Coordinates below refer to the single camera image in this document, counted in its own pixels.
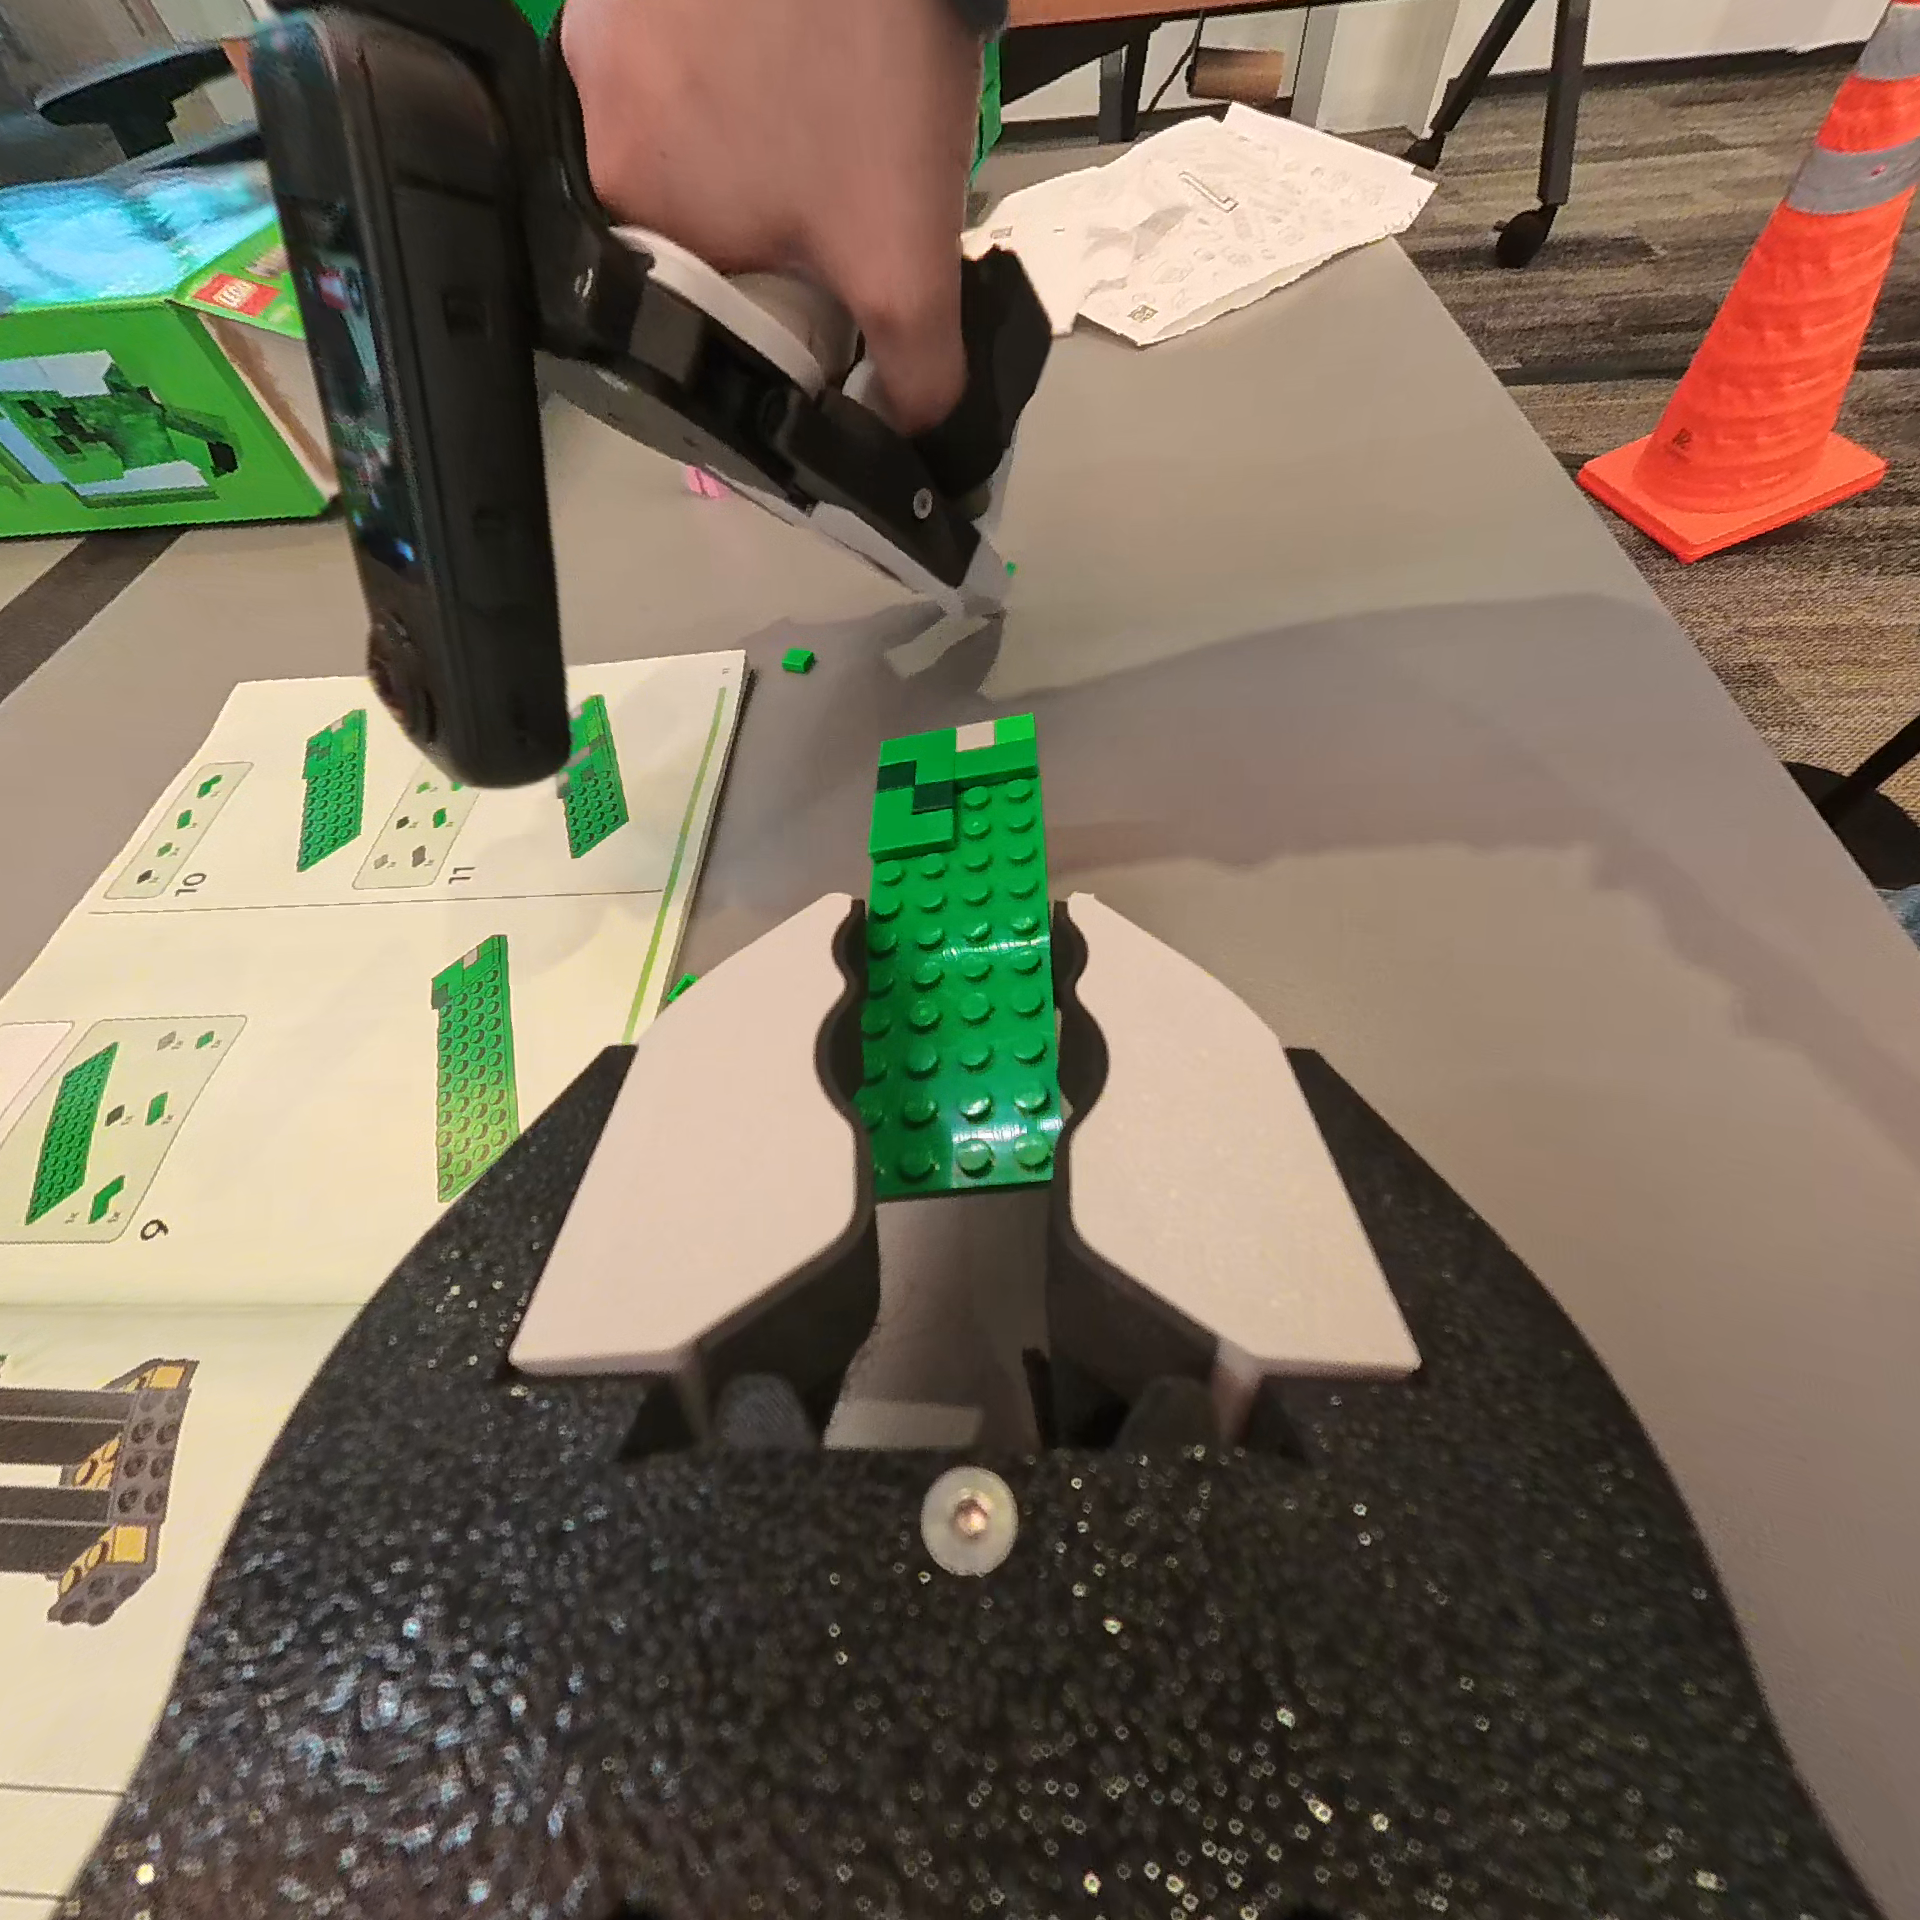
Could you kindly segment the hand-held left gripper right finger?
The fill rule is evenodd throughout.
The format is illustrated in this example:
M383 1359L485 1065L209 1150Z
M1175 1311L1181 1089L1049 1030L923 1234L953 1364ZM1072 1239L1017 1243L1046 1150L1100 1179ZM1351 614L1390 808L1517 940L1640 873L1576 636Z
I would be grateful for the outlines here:
M1055 970L1055 1359L1094 1383L1417 1373L1277 1032L1094 895L1062 907Z

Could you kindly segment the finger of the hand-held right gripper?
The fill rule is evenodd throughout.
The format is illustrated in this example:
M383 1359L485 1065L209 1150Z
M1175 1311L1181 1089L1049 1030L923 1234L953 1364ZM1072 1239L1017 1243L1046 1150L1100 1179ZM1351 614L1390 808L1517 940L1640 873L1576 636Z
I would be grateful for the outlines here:
M717 482L722 493L757 507L765 515L779 515L783 525L805 532L819 545L835 545L871 574L895 579L914 600L935 606L940 614L935 621L935 636L923 643L928 659L935 659L937 640L966 640L987 621L996 621L1008 607L1013 566L993 543L1014 471L1014 441L1008 441L1008 452L1002 456L993 478L968 502L981 507L981 512L971 515L981 543L968 574L959 586L946 586L923 561L895 548L893 539L871 532L860 515L837 507L798 510L765 478L722 478L717 456L696 456L684 449L678 427L664 418L664 407L651 402L637 389L625 389L620 378L613 378L613 372L546 355L540 387L563 395L568 407L585 412L588 418L603 421L625 441L646 447L651 452L690 467L692 478Z
M860 467L848 554L908 593L1008 593L996 521L1025 407L1025 356L971 356L962 402L918 438L897 435L871 355L854 362L848 402L881 421L881 452L908 456L908 467Z

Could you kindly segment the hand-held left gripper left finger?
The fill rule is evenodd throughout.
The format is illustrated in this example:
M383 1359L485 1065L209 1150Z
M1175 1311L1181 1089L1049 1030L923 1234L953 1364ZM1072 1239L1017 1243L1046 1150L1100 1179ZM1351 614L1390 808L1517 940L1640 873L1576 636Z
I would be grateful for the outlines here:
M824 895L634 1043L513 1340L527 1377L835 1391L876 1320L862 907Z

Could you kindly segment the green studded brick plate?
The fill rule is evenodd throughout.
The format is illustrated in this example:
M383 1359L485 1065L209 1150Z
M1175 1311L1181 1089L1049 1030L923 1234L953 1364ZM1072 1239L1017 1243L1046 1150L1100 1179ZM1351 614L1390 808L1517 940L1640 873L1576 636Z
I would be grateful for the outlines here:
M865 848L876 1199L1046 1184L1063 1111L1035 718L883 738Z

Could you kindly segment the person's right hand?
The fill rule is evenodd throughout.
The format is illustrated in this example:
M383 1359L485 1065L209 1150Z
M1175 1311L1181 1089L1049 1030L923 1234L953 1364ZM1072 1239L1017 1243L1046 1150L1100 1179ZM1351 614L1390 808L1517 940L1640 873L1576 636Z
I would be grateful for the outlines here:
M897 427L966 393L962 225L996 5L566 5L599 197L854 314Z

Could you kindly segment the green brick set box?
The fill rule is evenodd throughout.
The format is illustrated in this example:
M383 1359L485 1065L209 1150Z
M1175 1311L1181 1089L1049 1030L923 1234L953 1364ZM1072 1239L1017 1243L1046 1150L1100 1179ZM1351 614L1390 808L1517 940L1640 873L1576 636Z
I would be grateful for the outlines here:
M341 493L267 164L4 188L4 539Z

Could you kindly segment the black office chair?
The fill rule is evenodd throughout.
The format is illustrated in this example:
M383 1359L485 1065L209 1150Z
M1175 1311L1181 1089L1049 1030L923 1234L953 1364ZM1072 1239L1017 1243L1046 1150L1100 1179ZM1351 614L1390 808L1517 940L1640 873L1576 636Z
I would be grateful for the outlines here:
M40 88L33 106L53 128L108 128L124 157L122 175L258 164L267 143L254 122L196 137L172 134L177 103L221 77L236 77L227 44L198 38L97 63L70 83Z

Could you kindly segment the building instruction booklet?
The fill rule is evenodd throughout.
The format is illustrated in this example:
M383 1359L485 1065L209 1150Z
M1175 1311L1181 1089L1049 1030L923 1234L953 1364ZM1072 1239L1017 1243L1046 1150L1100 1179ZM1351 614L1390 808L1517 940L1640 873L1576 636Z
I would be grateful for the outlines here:
M217 1554L402 1253L676 983L742 653L590 665L554 783L243 684L4 995L4 1916L51 1916Z

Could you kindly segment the black rolling chair base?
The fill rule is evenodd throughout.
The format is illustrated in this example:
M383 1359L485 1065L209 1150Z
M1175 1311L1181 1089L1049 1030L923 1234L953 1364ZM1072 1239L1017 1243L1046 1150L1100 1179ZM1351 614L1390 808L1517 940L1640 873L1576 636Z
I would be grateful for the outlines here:
M1648 281L1688 192L1688 95L1716 62L1695 5L1459 5L1436 118L1475 73L1446 148L1406 157L1439 192L1403 248L1457 300L1581 274Z

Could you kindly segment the orange traffic cone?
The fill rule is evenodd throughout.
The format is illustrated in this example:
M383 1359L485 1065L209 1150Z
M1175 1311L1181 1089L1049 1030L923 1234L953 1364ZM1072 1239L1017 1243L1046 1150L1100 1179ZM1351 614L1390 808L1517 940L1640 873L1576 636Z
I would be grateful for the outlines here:
M1890 5L1659 427L1576 475L1696 561L1846 502L1884 460L1838 435L1918 192L1918 5Z

